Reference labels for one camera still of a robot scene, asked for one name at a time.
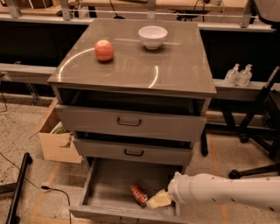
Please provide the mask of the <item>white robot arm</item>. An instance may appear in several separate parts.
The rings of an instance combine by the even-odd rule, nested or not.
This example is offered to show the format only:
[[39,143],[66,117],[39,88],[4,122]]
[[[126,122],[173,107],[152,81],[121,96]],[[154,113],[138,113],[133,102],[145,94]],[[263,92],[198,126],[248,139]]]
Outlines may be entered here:
[[167,190],[147,201],[149,208],[167,207],[172,202],[187,204],[229,202],[280,213],[280,178],[228,179],[201,173],[195,176],[176,172]]

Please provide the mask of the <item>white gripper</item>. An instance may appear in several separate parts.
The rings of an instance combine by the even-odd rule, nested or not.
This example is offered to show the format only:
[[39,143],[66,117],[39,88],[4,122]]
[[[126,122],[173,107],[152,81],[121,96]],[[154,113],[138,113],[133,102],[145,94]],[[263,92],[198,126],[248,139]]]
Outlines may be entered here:
[[168,192],[166,192],[165,189],[157,192],[155,196],[147,201],[147,207],[151,209],[166,207],[169,206],[172,201],[185,204],[190,196],[189,185],[190,177],[176,171],[174,177],[168,184]]

